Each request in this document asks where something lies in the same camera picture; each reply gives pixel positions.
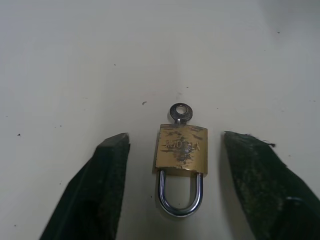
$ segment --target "key hole ring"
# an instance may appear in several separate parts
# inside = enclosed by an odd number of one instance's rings
[[[177,111],[177,108],[179,107],[185,109],[184,113],[179,113]],[[170,115],[174,119],[175,124],[187,124],[193,116],[193,111],[189,105],[179,102],[170,107]]]

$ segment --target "brass padlock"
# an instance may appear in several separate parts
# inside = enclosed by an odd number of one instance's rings
[[[203,177],[208,173],[208,130],[187,125],[193,116],[190,106],[176,103],[170,108],[174,124],[160,126],[155,167],[159,170],[158,198],[162,208],[175,217],[186,217],[200,206],[203,197]],[[166,174],[196,176],[196,195],[186,208],[171,206],[165,196]]]

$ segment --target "dark green blade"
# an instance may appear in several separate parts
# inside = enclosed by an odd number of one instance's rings
[[[270,144],[227,131],[234,187],[257,240],[320,240],[320,201]]]
[[[40,240],[114,240],[130,149],[121,133],[97,146],[66,187]]]

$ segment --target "white surface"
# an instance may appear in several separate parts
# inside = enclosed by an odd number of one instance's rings
[[[319,13],[318,0],[1,1],[0,238],[39,238],[68,181],[122,132],[118,240],[252,239],[219,163],[226,130],[276,143],[320,197]],[[203,203],[183,220],[156,208],[152,175],[176,102],[209,134]],[[172,204],[189,182],[168,180]]]

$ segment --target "scratched brass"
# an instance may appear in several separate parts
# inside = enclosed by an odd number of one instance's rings
[[[208,130],[187,124],[160,126],[155,167],[170,175],[208,173]]]

